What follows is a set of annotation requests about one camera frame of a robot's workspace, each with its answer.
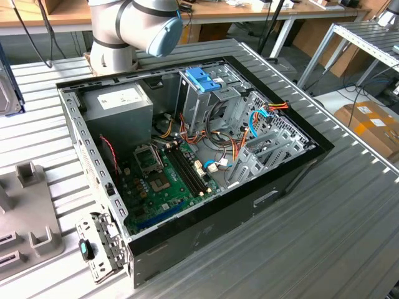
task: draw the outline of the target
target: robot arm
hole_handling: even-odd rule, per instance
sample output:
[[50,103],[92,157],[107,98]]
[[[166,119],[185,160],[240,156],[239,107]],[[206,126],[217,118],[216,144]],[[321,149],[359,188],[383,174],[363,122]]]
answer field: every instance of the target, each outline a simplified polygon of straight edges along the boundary
[[175,0],[89,0],[89,6],[90,63],[99,74],[134,70],[135,49],[155,57],[170,54],[183,30]]
[[378,17],[378,23],[388,30],[395,30],[399,25],[399,0],[391,0],[391,3]]

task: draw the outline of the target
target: aluminum workbench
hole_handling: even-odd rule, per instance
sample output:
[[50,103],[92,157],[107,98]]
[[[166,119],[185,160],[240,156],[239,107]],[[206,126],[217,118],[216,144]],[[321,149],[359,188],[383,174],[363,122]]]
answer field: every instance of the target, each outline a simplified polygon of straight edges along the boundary
[[399,72],[399,54],[392,50],[394,45],[399,44],[399,26],[388,30],[378,25],[375,21],[336,23],[331,25],[324,36],[319,48],[299,79],[298,87],[304,87],[335,34],[342,37],[342,41],[325,65],[326,70],[333,66],[348,44],[351,43],[375,58],[374,62],[357,82],[358,86],[367,79],[379,61]]
[[0,118],[0,173],[43,165],[66,250],[0,282],[1,298],[384,298],[399,279],[399,171],[245,44],[178,47],[144,67],[234,55],[335,145],[289,196],[133,290],[125,272],[95,285],[74,224],[95,209],[54,82],[92,76],[83,58],[13,68],[27,112]]

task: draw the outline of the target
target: blue drive bay latch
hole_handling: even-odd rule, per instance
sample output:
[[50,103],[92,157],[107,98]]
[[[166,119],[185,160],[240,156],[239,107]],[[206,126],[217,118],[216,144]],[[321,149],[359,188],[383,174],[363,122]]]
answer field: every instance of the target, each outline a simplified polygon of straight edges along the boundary
[[220,84],[213,82],[212,78],[200,67],[186,70],[186,75],[202,92],[212,92],[221,88]]

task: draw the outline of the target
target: chip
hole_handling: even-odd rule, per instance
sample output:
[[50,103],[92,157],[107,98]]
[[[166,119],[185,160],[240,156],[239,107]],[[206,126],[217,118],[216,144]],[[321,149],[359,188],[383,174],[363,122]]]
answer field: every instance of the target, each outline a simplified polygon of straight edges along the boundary
[[170,182],[164,173],[154,173],[148,178],[154,192],[160,192],[161,190],[168,189]]

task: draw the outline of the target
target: motherboard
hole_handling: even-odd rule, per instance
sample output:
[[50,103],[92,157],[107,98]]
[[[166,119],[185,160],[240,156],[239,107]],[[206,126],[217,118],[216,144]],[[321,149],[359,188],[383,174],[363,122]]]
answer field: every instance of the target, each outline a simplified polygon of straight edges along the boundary
[[119,161],[127,228],[136,234],[220,192],[198,162],[184,142],[139,146],[131,159]]

